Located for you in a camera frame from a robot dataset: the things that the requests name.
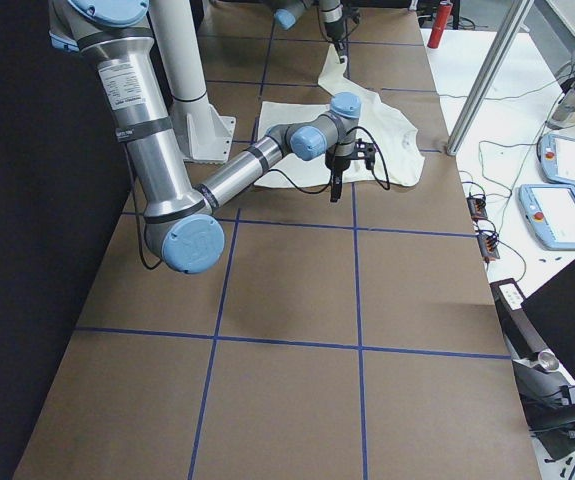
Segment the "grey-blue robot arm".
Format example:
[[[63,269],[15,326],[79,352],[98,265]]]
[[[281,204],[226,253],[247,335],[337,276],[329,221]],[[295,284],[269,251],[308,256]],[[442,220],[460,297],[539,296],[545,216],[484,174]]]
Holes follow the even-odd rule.
[[[284,157],[354,152],[361,102],[342,92],[316,118],[274,126],[231,156],[235,121],[209,102],[186,1],[53,1],[49,17],[53,45],[99,76],[146,197],[146,245],[173,270],[200,273],[219,260],[214,212]]]
[[[314,4],[322,22],[323,37],[330,43],[341,64],[347,61],[345,8],[341,1],[286,0],[266,1],[274,20],[283,30],[289,30]]]

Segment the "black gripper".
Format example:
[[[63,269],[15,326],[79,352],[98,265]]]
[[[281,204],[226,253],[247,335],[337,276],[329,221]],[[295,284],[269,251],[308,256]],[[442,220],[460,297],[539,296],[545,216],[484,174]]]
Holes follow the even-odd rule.
[[[347,29],[345,19],[325,20],[325,33],[329,43],[334,44],[334,48],[340,62],[347,61]]]
[[[342,196],[343,173],[352,162],[352,154],[342,155],[338,152],[339,145],[328,149],[325,153],[325,166],[330,171],[330,202],[337,203]]]

